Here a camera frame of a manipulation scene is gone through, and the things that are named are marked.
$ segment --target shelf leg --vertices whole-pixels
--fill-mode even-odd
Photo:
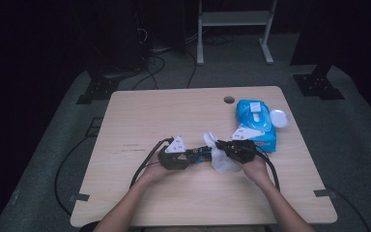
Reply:
[[[197,65],[204,64],[204,55],[203,55],[203,4],[200,0],[198,4],[198,43],[197,43]]]
[[[267,42],[268,42],[268,37],[270,35],[273,16],[275,14],[276,2],[277,2],[277,0],[273,0],[273,2],[272,2],[272,6],[271,6],[271,9],[270,9],[270,14],[268,15],[268,19],[267,19],[267,26],[265,28],[264,38],[259,40],[261,48],[262,48],[264,56],[265,56],[265,59],[267,61],[267,65],[272,65],[273,64],[273,59],[272,59],[270,50],[268,49]]]

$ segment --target blue package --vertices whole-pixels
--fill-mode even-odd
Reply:
[[[237,120],[242,128],[264,131],[264,135],[249,139],[265,152],[276,151],[275,128],[271,122],[270,111],[263,101],[240,100],[237,103]]]

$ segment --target forearm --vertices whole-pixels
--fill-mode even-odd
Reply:
[[[285,197],[270,181],[260,186],[266,195],[276,221],[284,232],[315,231],[289,204]]]
[[[150,181],[140,177],[122,200],[99,222],[95,232],[128,231],[135,210],[150,184]]]

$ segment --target person's left hand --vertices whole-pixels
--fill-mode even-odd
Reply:
[[[166,175],[175,172],[176,170],[167,170],[158,160],[158,152],[156,152],[147,163],[141,178],[147,178],[148,181],[154,183],[163,179]]]

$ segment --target white shelf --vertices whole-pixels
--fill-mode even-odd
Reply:
[[[257,12],[204,12],[202,26],[267,25],[269,11]]]

